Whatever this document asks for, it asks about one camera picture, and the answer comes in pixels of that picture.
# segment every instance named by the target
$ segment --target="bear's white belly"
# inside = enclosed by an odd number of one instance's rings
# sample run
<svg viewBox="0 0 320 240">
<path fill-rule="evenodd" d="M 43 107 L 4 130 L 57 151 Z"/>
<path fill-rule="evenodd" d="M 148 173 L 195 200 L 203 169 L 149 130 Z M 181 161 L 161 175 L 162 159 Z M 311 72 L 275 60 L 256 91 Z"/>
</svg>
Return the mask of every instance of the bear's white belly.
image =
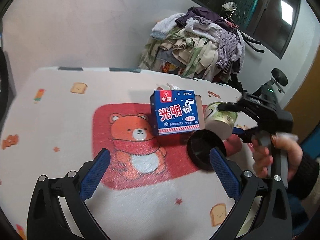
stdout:
<svg viewBox="0 0 320 240">
<path fill-rule="evenodd" d="M 155 153 L 149 155 L 131 155 L 131 163 L 141 173 L 150 173 L 159 166 L 159 158 Z"/>
</svg>

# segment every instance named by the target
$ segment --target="red scarf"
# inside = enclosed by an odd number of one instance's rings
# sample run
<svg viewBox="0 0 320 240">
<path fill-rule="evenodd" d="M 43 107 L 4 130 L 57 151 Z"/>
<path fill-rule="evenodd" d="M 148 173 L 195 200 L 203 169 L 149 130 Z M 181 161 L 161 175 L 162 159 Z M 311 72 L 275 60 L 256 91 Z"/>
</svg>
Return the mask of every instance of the red scarf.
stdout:
<svg viewBox="0 0 320 240">
<path fill-rule="evenodd" d="M 155 137 L 142 142 L 131 142 L 116 139 L 113 140 L 113 145 L 118 151 L 127 152 L 134 155 L 148 155 L 156 152 L 160 147 Z"/>
</svg>

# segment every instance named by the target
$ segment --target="red star print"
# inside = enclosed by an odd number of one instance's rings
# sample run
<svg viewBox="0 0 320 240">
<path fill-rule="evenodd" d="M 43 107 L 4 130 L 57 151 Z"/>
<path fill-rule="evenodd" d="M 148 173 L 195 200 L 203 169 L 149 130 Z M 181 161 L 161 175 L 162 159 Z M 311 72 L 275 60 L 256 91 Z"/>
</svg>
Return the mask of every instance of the red star print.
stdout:
<svg viewBox="0 0 320 240">
<path fill-rule="evenodd" d="M 176 198 L 176 205 L 180 206 L 180 204 L 182 204 L 182 198 Z"/>
</svg>

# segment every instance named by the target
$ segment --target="black sleeve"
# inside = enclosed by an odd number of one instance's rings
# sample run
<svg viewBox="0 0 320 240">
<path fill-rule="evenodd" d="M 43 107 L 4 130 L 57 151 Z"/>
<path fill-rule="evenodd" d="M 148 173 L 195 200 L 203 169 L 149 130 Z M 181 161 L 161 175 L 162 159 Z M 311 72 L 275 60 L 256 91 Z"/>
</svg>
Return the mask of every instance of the black sleeve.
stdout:
<svg viewBox="0 0 320 240">
<path fill-rule="evenodd" d="M 288 193 L 305 199 L 312 191 L 319 176 L 319 163 L 303 153 L 301 164 L 296 175 L 288 183 Z"/>
</svg>

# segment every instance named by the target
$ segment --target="red and white striped border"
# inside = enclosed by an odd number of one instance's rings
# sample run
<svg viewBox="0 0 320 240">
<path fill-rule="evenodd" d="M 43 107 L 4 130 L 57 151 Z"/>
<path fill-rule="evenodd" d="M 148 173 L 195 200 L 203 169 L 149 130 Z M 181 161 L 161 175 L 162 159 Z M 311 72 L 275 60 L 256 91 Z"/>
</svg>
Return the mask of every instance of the red and white striped border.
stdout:
<svg viewBox="0 0 320 240">
<path fill-rule="evenodd" d="M 168 127 L 159 129 L 159 134 L 167 134 L 167 133 L 178 133 L 178 132 L 187 132 L 198 130 L 200 128 L 199 124 L 195 125 L 186 125 L 186 126 L 179 126 L 179 127 Z"/>
</svg>

